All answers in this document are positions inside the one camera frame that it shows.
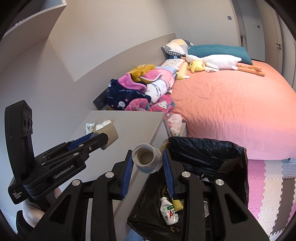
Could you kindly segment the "gloved hand holding gripper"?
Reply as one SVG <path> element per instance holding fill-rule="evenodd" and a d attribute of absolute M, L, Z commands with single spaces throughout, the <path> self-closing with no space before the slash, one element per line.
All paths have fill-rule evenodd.
<path fill-rule="evenodd" d="M 61 193 L 61 189 L 59 187 L 56 188 L 52 193 L 47 195 L 46 201 L 50 200 L 50 205 L 52 205 Z M 34 202 L 29 202 L 28 200 L 25 200 L 22 203 L 22 211 L 25 221 L 31 227 L 35 227 L 45 214 L 45 212 L 40 209 L 40 206 L 38 204 Z"/>

